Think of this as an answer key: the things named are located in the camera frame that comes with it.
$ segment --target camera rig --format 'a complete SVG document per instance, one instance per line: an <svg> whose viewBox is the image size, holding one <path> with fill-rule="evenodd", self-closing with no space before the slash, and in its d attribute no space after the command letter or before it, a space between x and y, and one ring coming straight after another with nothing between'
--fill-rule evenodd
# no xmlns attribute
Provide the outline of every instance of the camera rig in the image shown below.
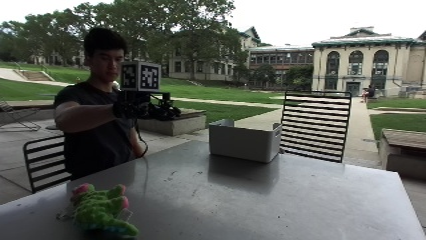
<svg viewBox="0 0 426 240"><path fill-rule="evenodd" d="M173 120L181 110L173 106L170 93L160 92L161 65L141 61L121 63L118 101L132 104L137 119Z"/></svg>
<svg viewBox="0 0 426 240"><path fill-rule="evenodd" d="M181 115L181 110L173 106L169 92L120 91L118 99L132 103L137 119L170 121Z"/></svg>

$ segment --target columned building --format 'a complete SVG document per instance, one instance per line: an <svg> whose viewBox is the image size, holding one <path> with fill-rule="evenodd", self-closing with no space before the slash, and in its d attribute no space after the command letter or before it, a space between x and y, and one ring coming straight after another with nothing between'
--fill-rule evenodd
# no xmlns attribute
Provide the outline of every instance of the columned building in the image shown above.
<svg viewBox="0 0 426 240"><path fill-rule="evenodd" d="M313 90L361 95L369 85L383 95L426 83L426 32L417 38L378 34L373 27L351 28L342 37L313 43Z"/></svg>

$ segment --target chair back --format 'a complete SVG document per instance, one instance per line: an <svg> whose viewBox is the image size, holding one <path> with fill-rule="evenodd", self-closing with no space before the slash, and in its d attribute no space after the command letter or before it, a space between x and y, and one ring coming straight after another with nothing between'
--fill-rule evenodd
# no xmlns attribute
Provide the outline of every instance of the chair back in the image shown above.
<svg viewBox="0 0 426 240"><path fill-rule="evenodd" d="M32 193L71 180L65 171L63 135L32 140L23 150Z"/></svg>
<svg viewBox="0 0 426 240"><path fill-rule="evenodd" d="M350 92L286 91L281 152L342 162L350 106Z"/></svg>

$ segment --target window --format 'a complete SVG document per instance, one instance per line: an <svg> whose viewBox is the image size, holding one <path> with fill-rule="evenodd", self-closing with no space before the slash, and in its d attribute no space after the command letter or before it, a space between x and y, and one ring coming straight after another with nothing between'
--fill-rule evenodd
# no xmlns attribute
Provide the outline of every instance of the window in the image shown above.
<svg viewBox="0 0 426 240"><path fill-rule="evenodd" d="M292 60L290 60L292 63L297 63L298 53L292 53L290 56L292 56Z"/></svg>
<svg viewBox="0 0 426 240"><path fill-rule="evenodd" d="M261 64L261 63L264 63L264 57L262 57L262 55L257 55L256 64Z"/></svg>
<svg viewBox="0 0 426 240"><path fill-rule="evenodd" d="M270 55L270 64L277 63L277 55Z"/></svg>
<svg viewBox="0 0 426 240"><path fill-rule="evenodd" d="M313 53L308 53L306 63L313 63L313 62L314 62L314 54Z"/></svg>
<svg viewBox="0 0 426 240"><path fill-rule="evenodd" d="M363 61L362 52L353 51L349 55L347 75L361 75L362 74L362 61Z"/></svg>
<svg viewBox="0 0 426 240"><path fill-rule="evenodd" d="M371 76L386 76L387 74L389 53L379 50L374 54Z"/></svg>
<svg viewBox="0 0 426 240"><path fill-rule="evenodd" d="M306 63L306 53L298 53L298 63Z"/></svg>
<svg viewBox="0 0 426 240"><path fill-rule="evenodd" d="M218 74L218 63L214 63L214 73Z"/></svg>
<svg viewBox="0 0 426 240"><path fill-rule="evenodd" d="M337 90L337 77L325 77L324 90Z"/></svg>
<svg viewBox="0 0 426 240"><path fill-rule="evenodd" d="M197 62L197 72L204 72L204 62Z"/></svg>
<svg viewBox="0 0 426 240"><path fill-rule="evenodd" d="M290 63L290 59L292 59L292 54L284 53L284 63Z"/></svg>
<svg viewBox="0 0 426 240"><path fill-rule="evenodd" d="M269 63L269 55L264 55L264 63Z"/></svg>
<svg viewBox="0 0 426 240"><path fill-rule="evenodd" d="M377 89L385 89L386 77L385 76L371 77L371 84L370 85L374 86Z"/></svg>
<svg viewBox="0 0 426 240"><path fill-rule="evenodd" d="M278 54L277 55L277 63L282 63L284 62L284 54Z"/></svg>
<svg viewBox="0 0 426 240"><path fill-rule="evenodd" d="M328 65L326 65L326 75L338 75L338 66L339 66L341 55L338 52L333 51L328 55Z"/></svg>
<svg viewBox="0 0 426 240"><path fill-rule="evenodd" d="M174 62L174 72L182 71L182 63L180 61Z"/></svg>
<svg viewBox="0 0 426 240"><path fill-rule="evenodd" d="M185 72L190 72L190 62L185 61Z"/></svg>

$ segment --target person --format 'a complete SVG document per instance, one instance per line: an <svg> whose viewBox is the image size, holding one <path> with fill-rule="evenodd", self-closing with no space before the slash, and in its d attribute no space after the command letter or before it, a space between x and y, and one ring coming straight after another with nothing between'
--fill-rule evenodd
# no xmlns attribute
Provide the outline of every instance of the person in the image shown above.
<svg viewBox="0 0 426 240"><path fill-rule="evenodd" d="M374 86L369 85L369 88L362 92L362 99L365 103L367 103L369 98L374 97L374 94L375 94L375 88Z"/></svg>
<svg viewBox="0 0 426 240"><path fill-rule="evenodd" d="M55 122L65 136L65 169L73 180L144 154L133 115L113 88L126 49L117 32L91 29L84 38L84 64L91 75L87 81L67 86L55 98Z"/></svg>

